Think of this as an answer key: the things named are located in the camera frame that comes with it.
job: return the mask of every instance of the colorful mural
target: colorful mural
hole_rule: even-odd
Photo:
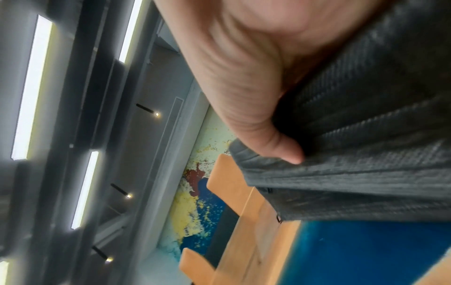
[[[180,259],[185,247],[205,254],[224,202],[207,189],[219,154],[228,153],[232,132],[210,107],[180,180],[158,247]]]

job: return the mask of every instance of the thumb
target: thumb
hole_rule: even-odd
[[[247,147],[261,156],[278,157],[291,164],[300,164],[304,160],[301,146],[294,139],[279,132],[271,120],[234,131]]]

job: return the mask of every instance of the hand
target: hand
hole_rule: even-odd
[[[271,116],[282,94],[384,0],[156,0],[219,117],[256,153],[293,164],[301,147]]]

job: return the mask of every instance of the gray fabric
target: gray fabric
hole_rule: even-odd
[[[301,165],[230,152],[282,219],[451,220],[451,2],[399,1],[279,102]]]

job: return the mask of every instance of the fluorescent light fixture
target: fluorescent light fixture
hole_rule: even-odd
[[[36,105],[38,103],[39,89],[42,73],[46,62],[52,22],[38,16],[38,23],[34,31],[31,46],[30,61],[28,62],[25,86],[23,87],[22,102],[20,104],[19,119],[17,121],[16,136],[14,137],[13,160],[27,159],[30,146],[31,130],[33,128]]]
[[[93,182],[97,158],[99,158],[99,152],[91,152],[88,167],[86,168],[85,179],[83,180],[80,196],[78,198],[77,209],[75,210],[74,220],[72,221],[71,228],[73,230],[78,229],[81,225],[81,220],[83,219],[83,214],[85,212],[86,202],[88,201],[89,190],[91,189],[91,183]]]
[[[142,0],[135,0],[133,3],[132,14],[128,21],[127,31],[125,32],[124,42],[122,43],[121,54],[119,55],[119,61],[124,63],[127,59],[130,43],[132,42],[133,32],[135,31],[138,15],[140,14]]]
[[[6,261],[0,262],[0,285],[6,284],[6,277],[8,276],[9,263]]]

